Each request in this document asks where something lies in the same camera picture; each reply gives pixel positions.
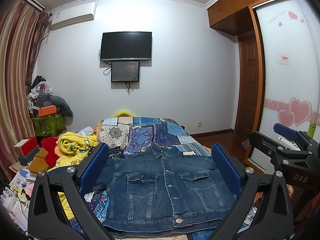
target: yellow blanket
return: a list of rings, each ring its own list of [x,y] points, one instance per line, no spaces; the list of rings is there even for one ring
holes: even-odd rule
[[[83,137],[72,132],[66,132],[62,134],[58,138],[58,146],[65,155],[61,156],[56,161],[55,167],[48,170],[48,172],[59,167],[79,164],[85,157],[88,156],[90,147],[97,145],[98,143],[96,135]],[[74,218],[64,193],[59,192],[59,197],[68,219]]]

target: orange box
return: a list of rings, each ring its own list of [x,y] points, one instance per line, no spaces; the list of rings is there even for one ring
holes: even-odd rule
[[[46,106],[46,107],[42,107],[39,110],[39,117],[41,116],[45,116],[48,114],[54,114],[57,112],[57,108],[56,106]]]

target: small monitor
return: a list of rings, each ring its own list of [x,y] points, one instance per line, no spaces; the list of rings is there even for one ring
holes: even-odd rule
[[[111,82],[139,82],[140,62],[115,61],[111,63]]]

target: wooden floor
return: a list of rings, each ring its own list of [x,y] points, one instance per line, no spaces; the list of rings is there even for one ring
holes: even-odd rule
[[[222,133],[195,138],[195,140],[208,148],[211,148],[212,145],[220,142],[228,150],[231,156],[236,157],[239,161],[243,162],[245,150],[242,148],[241,144],[244,140],[234,133]]]

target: red stuffed toy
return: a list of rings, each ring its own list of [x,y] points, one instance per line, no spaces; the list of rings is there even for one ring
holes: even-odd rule
[[[41,146],[48,152],[44,160],[51,167],[53,167],[59,159],[59,156],[54,153],[54,149],[57,146],[57,140],[57,137],[49,137],[41,140]]]

